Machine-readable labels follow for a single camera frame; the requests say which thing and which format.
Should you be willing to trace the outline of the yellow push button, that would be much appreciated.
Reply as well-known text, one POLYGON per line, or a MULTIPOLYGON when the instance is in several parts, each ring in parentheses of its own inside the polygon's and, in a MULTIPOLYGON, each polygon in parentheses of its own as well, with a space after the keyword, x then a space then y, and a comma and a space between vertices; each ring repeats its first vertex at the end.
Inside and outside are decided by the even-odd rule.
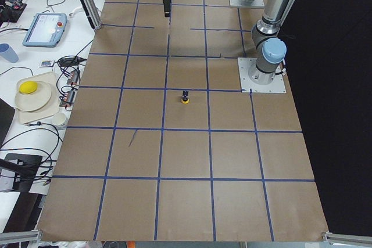
POLYGON ((188 104, 189 103, 189 92, 188 91, 183 91, 182 97, 181 97, 181 102, 183 104, 188 104))

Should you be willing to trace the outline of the near teach pendant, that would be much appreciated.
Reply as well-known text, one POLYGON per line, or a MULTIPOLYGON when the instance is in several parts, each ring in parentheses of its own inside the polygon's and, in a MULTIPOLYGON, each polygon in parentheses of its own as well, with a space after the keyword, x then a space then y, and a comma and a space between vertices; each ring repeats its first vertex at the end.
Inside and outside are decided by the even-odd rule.
POLYGON ((60 41, 67 16, 64 13, 37 13, 23 40, 26 47, 53 48, 60 41))

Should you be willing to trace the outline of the white paper cup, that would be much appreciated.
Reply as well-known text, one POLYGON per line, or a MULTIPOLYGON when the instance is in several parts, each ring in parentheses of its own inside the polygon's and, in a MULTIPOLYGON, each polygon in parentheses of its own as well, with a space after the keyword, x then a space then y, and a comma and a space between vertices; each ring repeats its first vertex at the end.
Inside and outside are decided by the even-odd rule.
POLYGON ((65 129, 68 123, 68 117, 64 113, 56 113, 52 117, 52 125, 54 125, 57 129, 65 129))

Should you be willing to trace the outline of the yellow lemon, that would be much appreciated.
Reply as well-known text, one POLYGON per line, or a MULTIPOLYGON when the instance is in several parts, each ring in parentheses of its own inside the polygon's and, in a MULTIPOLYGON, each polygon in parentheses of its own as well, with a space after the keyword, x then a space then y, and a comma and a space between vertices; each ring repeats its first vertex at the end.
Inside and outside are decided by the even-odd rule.
POLYGON ((24 95, 32 94, 38 89, 35 81, 25 81, 19 86, 19 92, 24 95))

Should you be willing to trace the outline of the beige round plate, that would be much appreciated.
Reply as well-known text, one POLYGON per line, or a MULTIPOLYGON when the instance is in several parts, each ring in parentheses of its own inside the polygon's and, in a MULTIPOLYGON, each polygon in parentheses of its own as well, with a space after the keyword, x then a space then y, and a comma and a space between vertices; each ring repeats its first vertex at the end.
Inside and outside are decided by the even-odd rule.
POLYGON ((36 82, 38 84, 38 89, 32 94, 21 94, 18 89, 18 92, 15 96, 15 104, 18 109, 31 112, 42 108, 48 103, 52 95, 51 86, 46 82, 36 82))

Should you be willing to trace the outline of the light blue cup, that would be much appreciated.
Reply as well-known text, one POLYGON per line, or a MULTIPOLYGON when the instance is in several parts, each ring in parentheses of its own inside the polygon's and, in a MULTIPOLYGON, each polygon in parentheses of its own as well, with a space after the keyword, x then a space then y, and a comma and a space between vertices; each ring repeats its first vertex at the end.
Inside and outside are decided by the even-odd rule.
POLYGON ((19 57, 14 49, 6 43, 0 44, 0 55, 11 63, 16 63, 19 60, 19 57))

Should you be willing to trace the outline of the beige square tray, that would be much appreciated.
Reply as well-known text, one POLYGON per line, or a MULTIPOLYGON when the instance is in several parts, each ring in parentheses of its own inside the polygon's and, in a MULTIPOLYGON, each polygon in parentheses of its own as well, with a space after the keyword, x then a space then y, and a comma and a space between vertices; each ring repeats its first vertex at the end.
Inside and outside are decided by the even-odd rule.
POLYGON ((56 75, 50 71, 19 80, 16 85, 15 105, 17 120, 20 124, 37 121, 58 113, 59 98, 56 89, 56 75), (21 85, 27 81, 37 83, 35 92, 23 94, 19 91, 21 85))

